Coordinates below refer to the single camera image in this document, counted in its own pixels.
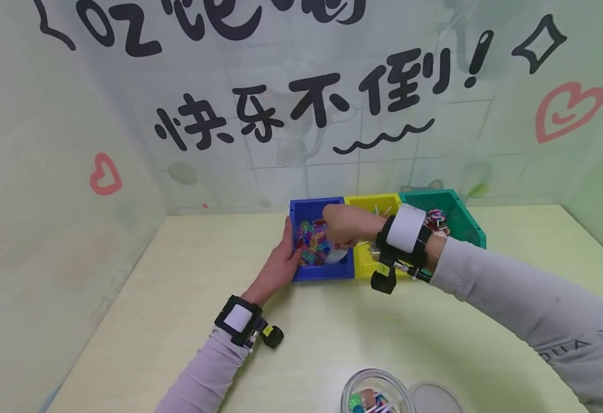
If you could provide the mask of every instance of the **white strap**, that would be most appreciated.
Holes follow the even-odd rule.
[[[404,252],[413,251],[425,218],[425,211],[409,204],[400,205],[391,229],[388,230],[386,243]]]
[[[253,313],[245,309],[239,304],[232,308],[230,314],[225,318],[224,322],[238,332],[244,331],[244,328],[253,317]]]

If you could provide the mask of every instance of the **yellow bin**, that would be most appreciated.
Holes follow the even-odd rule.
[[[362,196],[345,196],[345,204],[354,205],[370,212],[379,212],[380,215],[389,216],[397,213],[402,204],[397,194],[379,194]],[[354,247],[354,278],[370,278],[377,268],[377,261],[372,259],[368,251],[370,244],[364,243]],[[398,277],[406,274],[396,270]]]

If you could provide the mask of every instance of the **gray sleeve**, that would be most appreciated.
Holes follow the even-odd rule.
[[[524,340],[603,413],[603,299],[469,243],[448,239],[431,285],[466,301]]]
[[[249,351],[231,342],[226,331],[214,327],[196,357],[159,402],[155,413],[214,413]]]

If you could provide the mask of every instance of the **heart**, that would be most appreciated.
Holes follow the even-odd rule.
[[[580,104],[582,101],[588,98],[594,98],[594,104],[591,110],[580,117],[576,122],[567,125],[561,130],[557,130],[551,134],[546,133],[545,121],[547,117],[547,109],[552,100],[561,93],[570,93],[570,100],[567,102],[567,109],[572,109],[574,106]],[[603,87],[593,87],[589,90],[581,92],[581,83],[579,82],[567,82],[561,84],[561,86],[554,88],[553,91],[549,92],[548,95],[542,99],[538,106],[538,111],[535,114],[535,138],[538,143],[546,143],[556,138],[560,138],[562,135],[569,134],[571,131],[585,125],[594,116],[597,110],[600,109],[603,103]],[[567,122],[574,120],[575,114],[571,114],[562,118],[558,113],[553,113],[551,120],[556,125],[564,125]]]
[[[100,186],[99,181],[104,178],[105,166],[108,167],[111,175],[113,175],[114,182],[110,185]],[[115,194],[115,192],[122,188],[122,180],[120,179],[118,170],[115,168],[113,160],[104,152],[99,152],[97,153],[97,156],[95,156],[95,170],[91,175],[91,188],[95,194],[101,196]]]

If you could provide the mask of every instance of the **table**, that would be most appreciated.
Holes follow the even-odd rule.
[[[561,206],[470,210],[490,250],[603,296],[603,248]],[[153,412],[227,298],[258,273],[283,219],[167,217],[49,412]],[[585,412],[525,343],[423,282],[399,282],[392,296],[368,282],[301,283],[265,311],[285,339],[276,351],[258,345],[223,412],[339,412],[344,384],[363,368],[408,386],[441,382],[471,413]]]

